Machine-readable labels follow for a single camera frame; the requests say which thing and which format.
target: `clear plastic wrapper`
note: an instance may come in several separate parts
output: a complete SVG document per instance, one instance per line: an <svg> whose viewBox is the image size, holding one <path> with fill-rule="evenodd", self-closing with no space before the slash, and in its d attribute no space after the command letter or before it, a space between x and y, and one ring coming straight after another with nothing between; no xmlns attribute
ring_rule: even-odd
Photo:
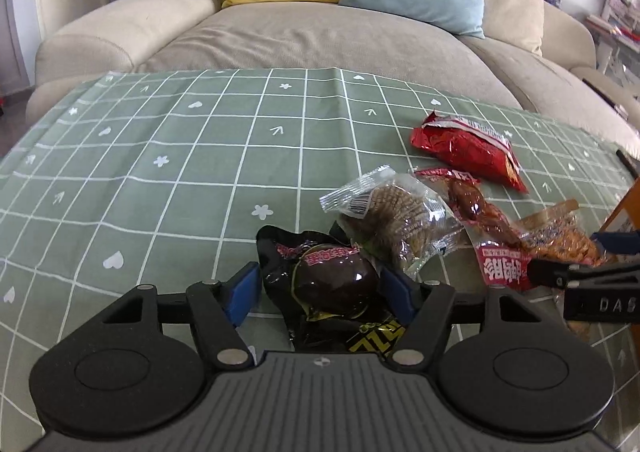
<svg viewBox="0 0 640 452"><path fill-rule="evenodd" d="M466 172L446 168L415 171L425 185L447 198L476 251L484 282L525 291L534 286L527 265L534 257L599 266L602 255L582 228L578 203L568 200L510 222Z"/></svg>
<svg viewBox="0 0 640 452"><path fill-rule="evenodd" d="M320 198L338 224L373 256L410 277L437 253L456 248L464 228L433 190L409 174L379 167Z"/></svg>
<svg viewBox="0 0 640 452"><path fill-rule="evenodd" d="M447 168L417 170L415 176L447 198L447 204L464 225L476 252L485 284L500 284L518 291L531 288L522 251L521 231L502 211L489 203L467 172Z"/></svg>
<svg viewBox="0 0 640 452"><path fill-rule="evenodd" d="M519 222L524 249L532 256L599 266L606 260L585 233L576 200L567 200Z"/></svg>

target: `white heart print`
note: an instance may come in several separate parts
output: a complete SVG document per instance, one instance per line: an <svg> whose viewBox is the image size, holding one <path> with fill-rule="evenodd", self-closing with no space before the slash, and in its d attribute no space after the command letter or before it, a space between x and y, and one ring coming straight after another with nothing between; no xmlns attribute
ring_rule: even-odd
<svg viewBox="0 0 640 452"><path fill-rule="evenodd" d="M7 291L4 294L4 297L2 298L2 300L4 300L4 302L8 302L9 304L13 304L14 300L15 300L15 288L13 286L11 286L11 288L9 288L9 291Z"/></svg>
<svg viewBox="0 0 640 452"><path fill-rule="evenodd" d="M115 254L111 255L111 257L106 258L102 262L102 265L107 270L110 270L111 268L115 268L116 270L119 270L124 265L124 257L122 257L122 254L118 251Z"/></svg>

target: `red snack bag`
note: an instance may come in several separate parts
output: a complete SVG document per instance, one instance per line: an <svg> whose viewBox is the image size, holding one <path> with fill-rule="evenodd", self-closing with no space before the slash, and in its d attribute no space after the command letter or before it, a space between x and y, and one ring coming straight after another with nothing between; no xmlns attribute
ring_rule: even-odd
<svg viewBox="0 0 640 452"><path fill-rule="evenodd" d="M421 127L414 128L410 141L452 167L529 193L511 142L490 127L434 111Z"/></svg>

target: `table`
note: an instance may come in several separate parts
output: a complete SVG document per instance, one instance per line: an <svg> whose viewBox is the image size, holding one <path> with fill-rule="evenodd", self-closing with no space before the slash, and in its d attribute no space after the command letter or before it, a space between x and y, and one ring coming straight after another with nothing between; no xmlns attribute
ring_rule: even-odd
<svg viewBox="0 0 640 452"><path fill-rule="evenodd" d="M329 69L108 74L73 90L0 164L0 447L41 432L28 372L46 349L140 283L160 293L226 280L257 260L264 224L327 231L318 198L389 164L441 166L409 145L432 110L508 136L529 195L483 182L511 219L576 198L596 230L632 179L615 146L515 108ZM474 251L435 257L421 280L484 288ZM529 299L559 320L552 292ZM165 333L190 342L188 328ZM453 328L450 345L478 332ZM289 349L263 296L238 329L260 354ZM640 377L628 326L594 324L590 341L616 375L598 426L622 450L640 444Z"/></svg>

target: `floor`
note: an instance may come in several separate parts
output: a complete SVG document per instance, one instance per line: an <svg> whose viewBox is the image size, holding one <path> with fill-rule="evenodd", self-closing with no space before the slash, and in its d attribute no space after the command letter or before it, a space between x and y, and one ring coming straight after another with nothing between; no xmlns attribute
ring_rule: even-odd
<svg viewBox="0 0 640 452"><path fill-rule="evenodd" d="M4 115L0 116L0 158L3 158L28 130L24 121L24 111L29 94L11 96L2 107Z"/></svg>

